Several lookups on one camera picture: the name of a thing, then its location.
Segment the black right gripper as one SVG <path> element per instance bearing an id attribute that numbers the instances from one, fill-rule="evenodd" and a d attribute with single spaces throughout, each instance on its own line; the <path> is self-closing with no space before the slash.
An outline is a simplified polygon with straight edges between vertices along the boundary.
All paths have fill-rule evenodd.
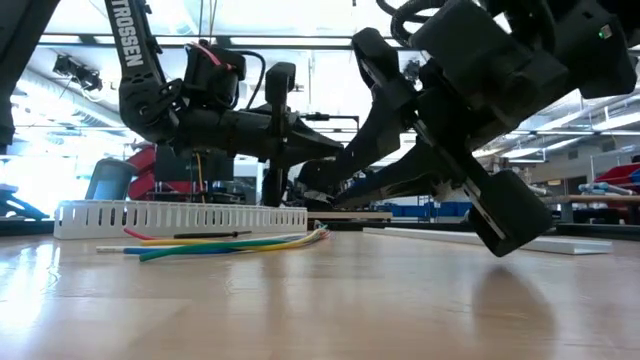
<path id="1" fill-rule="evenodd" d="M 398 53 L 374 28 L 352 37 L 358 70 L 372 95 L 361 129 L 333 161 L 304 164 L 299 181 L 335 197 L 340 207 L 456 190 L 471 201 L 468 221 L 489 251 L 503 257 L 552 226 L 550 210 L 518 175 L 490 174 L 469 152 L 516 129 L 555 99 L 568 68 L 549 54 L 476 54 L 432 58 L 420 70 L 417 144 L 397 162 L 341 190 L 343 181 L 400 147 L 413 117 L 414 88 L 399 71 Z"/>

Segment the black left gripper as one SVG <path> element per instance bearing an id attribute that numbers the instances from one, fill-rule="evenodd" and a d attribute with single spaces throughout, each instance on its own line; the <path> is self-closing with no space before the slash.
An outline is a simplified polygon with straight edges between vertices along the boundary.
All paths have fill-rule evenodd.
<path id="1" fill-rule="evenodd" d="M 307 126 L 300 114 L 288 107 L 295 76 L 293 63 L 276 63 L 266 72 L 265 98 L 269 105 L 227 111 L 214 129 L 215 148 L 229 155 L 249 155 L 269 161 L 262 182 L 265 206 L 282 204 L 292 167 L 301 165 L 300 182 L 309 184 L 319 168 L 343 149 L 339 142 Z M 268 132 L 276 140 L 274 145 Z"/>

